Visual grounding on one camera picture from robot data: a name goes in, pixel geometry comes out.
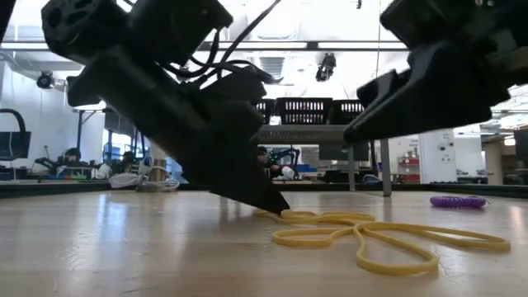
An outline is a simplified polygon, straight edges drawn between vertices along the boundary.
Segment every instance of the yellow rubber band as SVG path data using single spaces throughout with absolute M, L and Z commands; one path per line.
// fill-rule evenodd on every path
M 492 250 L 509 250 L 510 243 L 503 238 L 490 236 L 481 233 L 463 231 L 457 229 L 448 229 L 432 227 L 419 224 L 398 224 L 375 222 L 375 217 L 369 214 L 357 214 L 350 212 L 324 212 L 316 214 L 311 211 L 292 211 L 285 210 L 281 217 L 258 210 L 255 212 L 258 217 L 273 219 L 278 224 L 342 224 L 343 228 L 311 228 L 311 229 L 291 229 L 274 232 L 271 238 L 273 243 L 289 247 L 327 247 L 334 240 L 354 234 L 359 241 L 360 247 L 356 252 L 357 266 L 374 273 L 389 276 L 409 276 L 417 273 L 435 271 L 438 269 L 438 256 L 427 251 L 416 244 L 406 243 L 376 231 L 396 230 L 416 234 L 424 238 L 433 239 L 442 243 L 449 243 L 463 248 L 483 248 Z M 441 235 L 451 234 L 465 236 L 474 239 L 452 238 Z M 293 236 L 302 235 L 328 235 L 326 238 L 307 239 L 292 238 Z M 379 239 L 395 247 L 405 249 L 422 257 L 426 262 L 416 265 L 388 265 L 369 260 L 365 256 L 366 242 L 364 236 Z

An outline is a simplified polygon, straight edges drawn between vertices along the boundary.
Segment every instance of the person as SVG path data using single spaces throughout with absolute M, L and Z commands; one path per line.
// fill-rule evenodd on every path
M 281 166 L 276 160 L 270 158 L 266 147 L 259 146 L 257 148 L 257 159 L 263 169 L 268 169 L 270 171 L 270 178 L 276 178 L 282 175 Z

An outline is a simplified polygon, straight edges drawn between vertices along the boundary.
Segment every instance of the purple coil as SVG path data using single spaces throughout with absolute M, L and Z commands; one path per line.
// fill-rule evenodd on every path
M 442 208 L 483 208 L 488 201 L 478 196 L 433 196 L 431 204 Z

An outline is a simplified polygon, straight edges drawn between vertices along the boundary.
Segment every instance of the table surface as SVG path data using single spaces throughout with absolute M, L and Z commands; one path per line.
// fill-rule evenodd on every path
M 510 252 L 453 248 L 390 233 L 440 256 L 438 272 L 381 276 L 356 266 L 357 241 L 302 249 L 271 243 L 291 227 L 205 192 L 129 191 L 0 200 L 2 297 L 26 296 L 522 296 L 528 290 L 528 200 L 489 198 L 485 210 L 438 210 L 437 193 L 285 193 L 295 210 L 347 210 L 377 220 L 490 233 Z M 368 256 L 420 259 L 374 239 Z

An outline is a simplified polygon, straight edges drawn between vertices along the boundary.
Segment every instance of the black basket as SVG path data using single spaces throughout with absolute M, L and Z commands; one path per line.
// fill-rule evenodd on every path
M 264 124 L 269 125 L 271 117 L 275 115 L 275 99 L 260 99 L 252 104 L 262 113 Z
M 335 100 L 330 110 L 330 125 L 348 125 L 364 109 L 359 100 Z
M 332 98 L 277 98 L 283 125 L 326 125 Z

